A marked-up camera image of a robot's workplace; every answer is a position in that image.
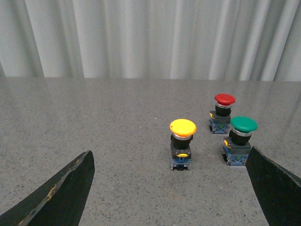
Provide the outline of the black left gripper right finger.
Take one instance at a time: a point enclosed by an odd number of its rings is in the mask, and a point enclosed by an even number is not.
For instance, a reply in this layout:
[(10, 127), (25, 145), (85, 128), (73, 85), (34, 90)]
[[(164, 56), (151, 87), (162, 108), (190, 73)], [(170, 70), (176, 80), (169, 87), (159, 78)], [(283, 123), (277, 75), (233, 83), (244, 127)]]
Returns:
[(246, 168), (270, 226), (301, 224), (301, 179), (252, 147)]

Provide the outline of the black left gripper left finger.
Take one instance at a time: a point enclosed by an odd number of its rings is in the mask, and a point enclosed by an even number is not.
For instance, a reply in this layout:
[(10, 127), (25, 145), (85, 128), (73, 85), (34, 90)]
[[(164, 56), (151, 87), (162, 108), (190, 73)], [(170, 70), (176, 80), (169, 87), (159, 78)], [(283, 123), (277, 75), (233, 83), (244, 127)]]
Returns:
[(84, 152), (51, 179), (1, 215), (2, 226), (77, 226), (95, 173), (91, 151)]

